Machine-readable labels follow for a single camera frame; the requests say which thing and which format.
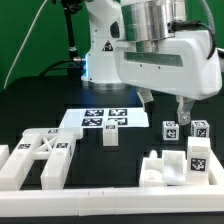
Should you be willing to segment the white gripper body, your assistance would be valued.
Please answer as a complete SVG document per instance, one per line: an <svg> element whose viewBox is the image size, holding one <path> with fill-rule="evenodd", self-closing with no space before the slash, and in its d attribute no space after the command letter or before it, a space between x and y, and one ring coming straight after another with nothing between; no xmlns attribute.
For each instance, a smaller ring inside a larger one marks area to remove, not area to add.
<svg viewBox="0 0 224 224"><path fill-rule="evenodd" d="M157 53L136 50L135 44L116 41L114 55L120 80L136 87L202 100L222 88L217 52L208 59L206 30L176 32L159 42Z"/></svg>

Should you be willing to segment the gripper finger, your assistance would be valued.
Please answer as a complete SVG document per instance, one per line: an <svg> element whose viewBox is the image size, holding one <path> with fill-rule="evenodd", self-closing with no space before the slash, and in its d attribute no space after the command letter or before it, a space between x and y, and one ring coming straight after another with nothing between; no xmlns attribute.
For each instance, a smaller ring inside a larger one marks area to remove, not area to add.
<svg viewBox="0 0 224 224"><path fill-rule="evenodd" d="M143 105L143 109L146 113L153 112L155 109L155 101L150 89L137 88L137 95Z"/></svg>
<svg viewBox="0 0 224 224"><path fill-rule="evenodd" d="M180 125L187 125L191 121L191 109L194 105L194 100L188 97L177 96L178 103L177 119Z"/></svg>

